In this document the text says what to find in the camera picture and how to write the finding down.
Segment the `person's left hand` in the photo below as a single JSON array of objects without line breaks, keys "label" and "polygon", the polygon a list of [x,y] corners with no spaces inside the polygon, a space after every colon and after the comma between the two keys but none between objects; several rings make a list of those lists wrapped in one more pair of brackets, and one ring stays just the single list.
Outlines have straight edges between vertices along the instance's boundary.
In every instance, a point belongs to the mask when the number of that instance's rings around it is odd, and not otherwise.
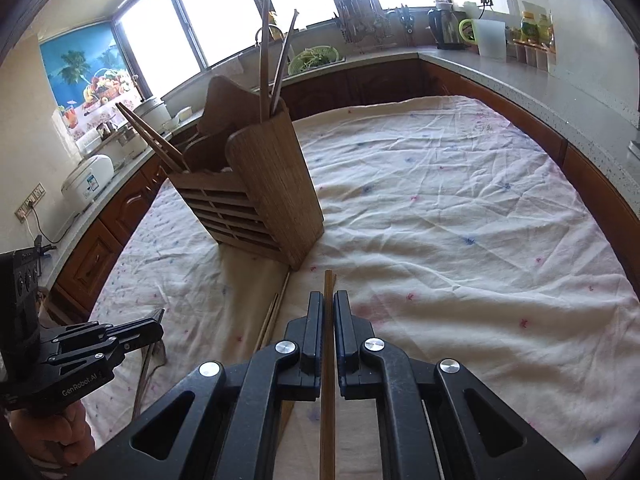
[{"label": "person's left hand", "polygon": [[48,442],[61,445],[64,460],[72,465],[81,464],[96,450],[81,401],[70,404],[62,415],[49,417],[35,417],[25,410],[14,411],[9,414],[9,422],[24,451],[36,460],[54,461]]}]

